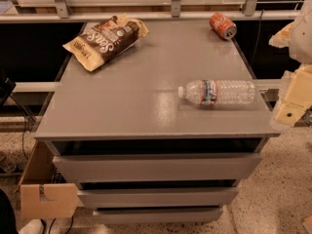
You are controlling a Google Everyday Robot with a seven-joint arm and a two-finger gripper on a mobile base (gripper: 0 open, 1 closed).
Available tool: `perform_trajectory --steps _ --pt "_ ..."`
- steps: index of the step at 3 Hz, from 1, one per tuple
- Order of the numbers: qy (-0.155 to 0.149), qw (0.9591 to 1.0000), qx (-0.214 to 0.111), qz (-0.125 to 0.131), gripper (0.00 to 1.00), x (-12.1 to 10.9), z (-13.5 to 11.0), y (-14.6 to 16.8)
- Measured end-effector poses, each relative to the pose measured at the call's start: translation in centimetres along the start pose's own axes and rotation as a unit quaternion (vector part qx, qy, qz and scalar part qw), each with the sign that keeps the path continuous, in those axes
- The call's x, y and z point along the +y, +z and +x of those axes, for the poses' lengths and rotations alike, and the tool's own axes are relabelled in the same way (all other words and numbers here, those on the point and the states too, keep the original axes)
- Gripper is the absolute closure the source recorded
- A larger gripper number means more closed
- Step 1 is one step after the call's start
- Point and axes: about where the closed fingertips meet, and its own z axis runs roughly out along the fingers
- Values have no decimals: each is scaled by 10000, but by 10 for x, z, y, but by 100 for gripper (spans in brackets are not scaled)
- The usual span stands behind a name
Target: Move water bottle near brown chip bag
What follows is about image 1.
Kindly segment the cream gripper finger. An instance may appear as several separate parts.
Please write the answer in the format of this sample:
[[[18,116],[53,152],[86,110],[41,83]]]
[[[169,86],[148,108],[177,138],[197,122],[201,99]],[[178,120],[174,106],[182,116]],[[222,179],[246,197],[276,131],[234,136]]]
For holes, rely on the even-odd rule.
[[[281,78],[270,126],[290,128],[312,106],[312,64],[302,64],[295,72],[286,71]]]
[[[291,42],[292,30],[293,22],[287,24],[280,31],[274,34],[269,40],[269,45],[276,48],[288,47]]]

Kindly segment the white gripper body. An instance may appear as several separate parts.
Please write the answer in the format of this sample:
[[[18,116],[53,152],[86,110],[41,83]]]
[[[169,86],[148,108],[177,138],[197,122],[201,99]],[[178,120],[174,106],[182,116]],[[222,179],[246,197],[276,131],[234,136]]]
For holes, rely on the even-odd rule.
[[[312,0],[304,0],[293,22],[289,51],[292,59],[312,63]]]

